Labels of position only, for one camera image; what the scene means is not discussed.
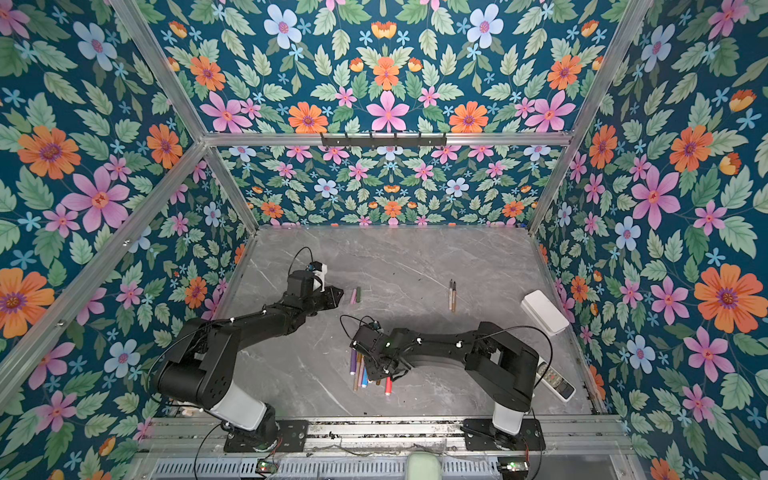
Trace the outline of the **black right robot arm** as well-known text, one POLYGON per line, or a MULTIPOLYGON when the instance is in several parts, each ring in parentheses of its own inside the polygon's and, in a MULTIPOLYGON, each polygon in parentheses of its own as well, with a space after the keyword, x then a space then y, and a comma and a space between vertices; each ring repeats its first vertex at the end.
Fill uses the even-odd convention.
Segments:
POLYGON ((493 400, 491 431, 516 437, 530 411, 537 382, 538 352, 508 330, 482 322, 456 334, 420 333, 396 328, 389 333, 359 326, 350 347, 362 355, 373 381, 393 382, 428 366, 458 368, 493 400))

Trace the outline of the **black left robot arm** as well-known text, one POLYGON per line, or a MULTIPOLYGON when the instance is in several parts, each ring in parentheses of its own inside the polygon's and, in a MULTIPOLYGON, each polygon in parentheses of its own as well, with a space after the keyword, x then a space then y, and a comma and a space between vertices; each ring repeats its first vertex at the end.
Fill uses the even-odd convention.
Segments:
POLYGON ((288 336, 309 317, 339 306, 344 291, 326 282, 328 267, 311 262, 288 274, 280 300, 254 313, 220 320, 194 319, 163 354, 153 379, 158 393, 191 404, 222 422, 229 435, 255 450, 279 441, 275 409, 234 383, 240 351, 288 336))

